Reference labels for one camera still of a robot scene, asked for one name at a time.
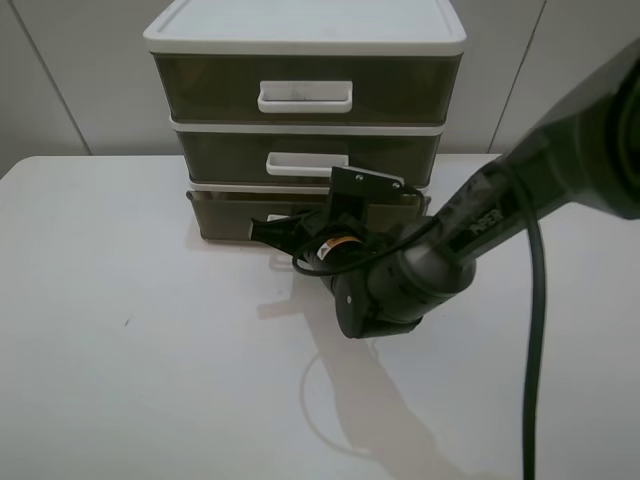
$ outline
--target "black cable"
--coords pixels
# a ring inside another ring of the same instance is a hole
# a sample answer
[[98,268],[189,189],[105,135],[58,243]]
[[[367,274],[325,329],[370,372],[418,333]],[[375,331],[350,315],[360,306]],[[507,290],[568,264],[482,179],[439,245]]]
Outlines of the black cable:
[[529,195],[511,168],[499,162],[496,166],[505,174],[513,188],[529,236],[531,251],[531,320],[529,323],[529,346],[524,378],[522,400],[522,478],[535,480],[536,477],[536,413],[538,408],[538,389],[544,346],[544,326],[547,305],[547,279],[544,256],[544,244],[540,225],[531,205]]
[[[405,189],[408,193],[417,195],[418,198],[420,199],[417,217],[418,218],[422,217],[422,215],[424,214],[424,207],[426,204],[426,199],[424,197],[424,194],[420,190],[417,190],[413,187],[406,186]],[[291,257],[291,265],[293,266],[293,269],[296,272],[302,275],[306,275],[307,277],[332,277],[334,275],[341,275],[343,273],[351,272],[358,268],[365,267],[371,264],[372,262],[376,262],[384,257],[388,257],[389,255],[396,253],[399,250],[402,250],[403,248],[408,247],[409,245],[414,243],[416,240],[418,240],[420,237],[422,237],[422,235],[424,235],[430,228],[431,228],[431,225],[429,223],[426,223],[425,225],[418,228],[415,232],[413,232],[411,235],[406,237],[404,240],[399,241],[398,243],[394,243],[393,245],[383,250],[380,250],[377,253],[368,255],[366,258],[363,258],[362,260],[357,260],[355,262],[349,263],[348,265],[343,265],[342,267],[338,267],[330,270],[312,270],[312,269],[308,269],[300,266],[300,261],[304,261],[305,253],[307,253],[309,250],[312,250],[314,248],[319,248],[320,245],[322,245],[327,240],[330,240],[331,238],[337,238],[340,235],[337,233],[334,233],[331,235],[327,235],[326,237],[314,238],[309,242],[307,242],[306,244],[302,245],[298,250],[296,250],[296,252]]]

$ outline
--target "white drawer lid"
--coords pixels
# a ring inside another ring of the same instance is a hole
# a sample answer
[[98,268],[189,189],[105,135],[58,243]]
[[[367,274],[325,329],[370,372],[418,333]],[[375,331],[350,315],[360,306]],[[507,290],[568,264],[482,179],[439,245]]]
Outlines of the white drawer lid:
[[449,0],[176,0],[144,32],[153,53],[455,56]]

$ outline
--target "white drawer handle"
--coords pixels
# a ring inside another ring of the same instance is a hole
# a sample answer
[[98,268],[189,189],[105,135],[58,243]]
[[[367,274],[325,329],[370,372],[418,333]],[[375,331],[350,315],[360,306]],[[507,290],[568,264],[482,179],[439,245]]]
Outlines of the white drawer handle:
[[283,220],[285,218],[289,218],[289,215],[276,215],[275,213],[270,213],[267,216],[267,222],[273,222],[275,220]]
[[348,155],[271,152],[267,173],[285,177],[330,177],[333,167],[349,165]]
[[263,113],[347,113],[352,106],[352,82],[260,82]]

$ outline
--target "robotic arm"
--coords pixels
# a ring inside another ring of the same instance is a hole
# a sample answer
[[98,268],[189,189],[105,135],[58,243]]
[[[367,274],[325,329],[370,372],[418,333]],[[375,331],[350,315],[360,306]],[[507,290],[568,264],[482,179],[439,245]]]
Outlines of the robotic arm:
[[514,182],[538,219],[569,202],[640,218],[640,41],[476,172],[432,218],[369,232],[368,202],[406,193],[402,179],[334,168],[322,210],[254,220],[251,238],[293,255],[299,271],[297,259],[313,267],[306,273],[332,291],[347,337],[406,333],[471,284],[479,256],[525,228]]

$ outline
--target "white table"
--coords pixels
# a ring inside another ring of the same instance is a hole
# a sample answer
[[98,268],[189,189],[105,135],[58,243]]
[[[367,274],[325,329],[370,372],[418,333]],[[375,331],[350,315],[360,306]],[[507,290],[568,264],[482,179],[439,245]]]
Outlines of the white table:
[[[442,202],[489,156],[441,156]],[[413,333],[343,338],[286,256],[200,239],[183,160],[49,157],[0,181],[0,477],[520,478],[523,234]],[[640,223],[543,221],[539,478],[640,478]]]

